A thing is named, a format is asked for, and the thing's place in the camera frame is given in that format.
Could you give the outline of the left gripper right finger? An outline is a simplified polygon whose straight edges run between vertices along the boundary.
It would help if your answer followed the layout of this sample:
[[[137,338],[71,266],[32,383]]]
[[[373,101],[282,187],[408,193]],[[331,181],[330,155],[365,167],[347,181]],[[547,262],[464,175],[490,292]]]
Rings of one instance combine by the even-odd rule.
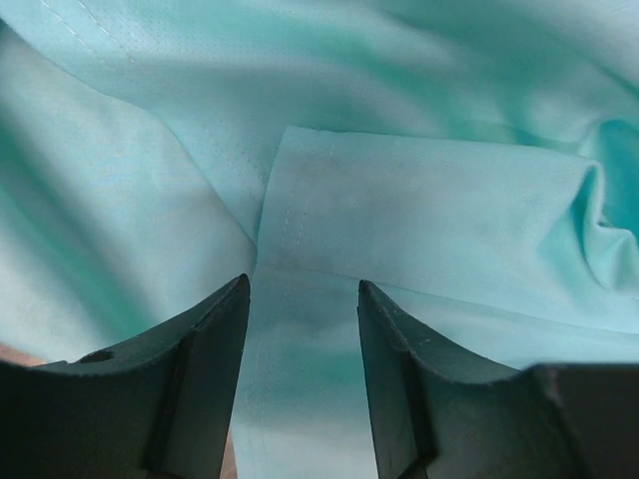
[[[454,343],[374,283],[358,329],[381,478],[634,478],[638,368],[516,370]]]

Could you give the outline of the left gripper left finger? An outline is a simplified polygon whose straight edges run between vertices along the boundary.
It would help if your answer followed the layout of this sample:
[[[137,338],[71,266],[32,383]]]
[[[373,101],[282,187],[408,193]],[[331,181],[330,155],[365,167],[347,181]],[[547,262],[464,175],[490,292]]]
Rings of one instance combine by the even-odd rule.
[[[5,478],[217,478],[250,309],[240,275],[75,362],[1,365]]]

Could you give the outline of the teal t shirt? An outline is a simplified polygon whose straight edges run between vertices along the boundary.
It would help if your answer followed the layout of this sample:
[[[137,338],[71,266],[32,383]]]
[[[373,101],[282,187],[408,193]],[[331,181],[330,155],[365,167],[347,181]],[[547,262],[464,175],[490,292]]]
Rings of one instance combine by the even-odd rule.
[[[5,1],[1,340],[249,275],[244,478],[371,478],[368,279],[511,367],[638,358],[634,1]]]

